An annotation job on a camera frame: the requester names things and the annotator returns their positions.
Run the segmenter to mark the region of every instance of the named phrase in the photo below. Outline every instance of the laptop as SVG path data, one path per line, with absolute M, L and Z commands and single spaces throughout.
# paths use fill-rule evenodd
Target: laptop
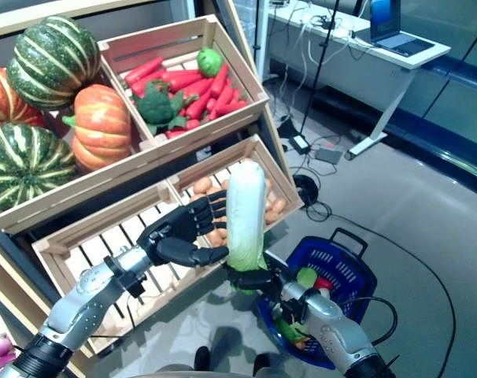
M 434 46 L 422 39 L 401 33 L 400 0 L 371 0 L 370 28 L 357 36 L 393 53 L 410 57 Z

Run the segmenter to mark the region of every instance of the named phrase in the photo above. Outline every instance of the black pole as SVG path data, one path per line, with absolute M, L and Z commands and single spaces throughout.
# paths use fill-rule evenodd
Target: black pole
M 254 46 L 253 46 L 254 64 L 256 64 L 256 52 L 261 48 L 257 44 L 257 34 L 258 34 L 257 33 L 257 22 L 259 20 L 260 20 L 260 0 L 256 0 L 256 24 L 254 26 Z
M 327 31 L 326 39 L 324 40 L 324 42 L 322 42 L 320 44 L 320 46 L 323 47 L 323 51 L 320 54 L 319 65 L 317 66 L 316 78 L 314 79 L 314 82 L 312 84 L 312 88 L 310 90 L 309 103 L 307 104 L 307 107 L 305 108 L 305 114 L 303 115 L 303 121 L 301 123 L 301 128 L 300 128 L 300 134 L 303 132 L 303 127 L 305 126 L 305 121 L 307 120 L 307 116 L 309 115 L 310 108 L 312 107 L 312 103 L 314 101 L 314 96 L 316 95 L 316 87 L 317 87 L 317 82 L 319 81 L 320 69 L 323 66 L 323 61 L 324 61 L 324 56 L 326 55 L 327 45 L 330 42 L 331 31 L 335 27 L 335 16 L 336 16 L 336 10 L 338 9 L 339 3 L 340 3 L 340 0 L 335 1 L 335 6 L 333 7 L 333 14 L 331 15 L 330 28 Z

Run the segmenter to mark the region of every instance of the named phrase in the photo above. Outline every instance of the orange pumpkin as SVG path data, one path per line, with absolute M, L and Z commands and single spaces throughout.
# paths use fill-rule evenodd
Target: orange pumpkin
M 74 127 L 72 151 L 84 168 L 94 171 L 130 155 L 130 115 L 115 90 L 86 87 L 76 96 L 74 110 L 76 115 L 64 122 Z
M 9 86 L 5 69 L 0 67 L 0 124 L 12 122 L 43 127 L 41 111 L 29 106 Z

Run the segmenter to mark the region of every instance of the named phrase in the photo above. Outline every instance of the basket handle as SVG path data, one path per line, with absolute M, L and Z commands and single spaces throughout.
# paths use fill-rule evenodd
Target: basket handle
M 344 228 L 340 228 L 340 227 L 337 227 L 337 228 L 333 231 L 333 235 L 331 235 L 330 242 L 335 243 L 335 244 L 339 244 L 339 243 L 335 242 L 335 236 L 336 236 L 338 233 L 341 233 L 341 234 L 344 234 L 344 235 L 349 236 L 351 239 L 353 239 L 354 241 L 356 241 L 357 243 L 359 243 L 359 245 L 361 245 L 361 250 L 359 251 L 359 254 L 357 254 L 357 257 L 358 257 L 358 258 L 362 258 L 364 252 L 366 251 L 366 248 L 368 248 L 368 243 L 366 243 L 366 242 L 365 242 L 362 238 L 360 238 L 359 236 L 353 234 L 353 233 L 350 232 L 350 231 L 345 230 Z

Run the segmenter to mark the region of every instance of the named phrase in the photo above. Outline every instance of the green vegetable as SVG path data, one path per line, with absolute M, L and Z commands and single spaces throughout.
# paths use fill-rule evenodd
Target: green vegetable
M 293 324 L 288 324 L 282 317 L 275 319 L 274 323 L 280 334 L 291 343 L 306 339 L 307 333 L 309 332 L 306 325 L 300 324 L 297 321 Z
M 28 104 L 53 110 L 71 105 L 99 68 L 93 35 L 71 18 L 50 16 L 17 36 L 7 77 Z
M 134 94 L 134 101 L 153 135 L 159 128 L 172 130 L 175 126 L 186 126 L 186 118 L 178 115 L 184 106 L 183 92 L 180 91 L 173 98 L 169 98 L 166 83 L 150 81 L 146 84 L 145 96 L 140 98 Z
M 317 272 L 312 268 L 301 268 L 296 275 L 296 281 L 305 289 L 313 287 L 316 280 Z
M 239 272 L 266 269 L 263 258 L 265 183 L 263 169 L 244 161 L 231 174 L 226 195 L 227 263 Z
M 198 69 L 205 77 L 214 77 L 223 65 L 220 53 L 209 47 L 204 47 L 197 55 Z
M 66 142 L 44 128 L 0 126 L 0 211 L 70 181 L 74 155 Z

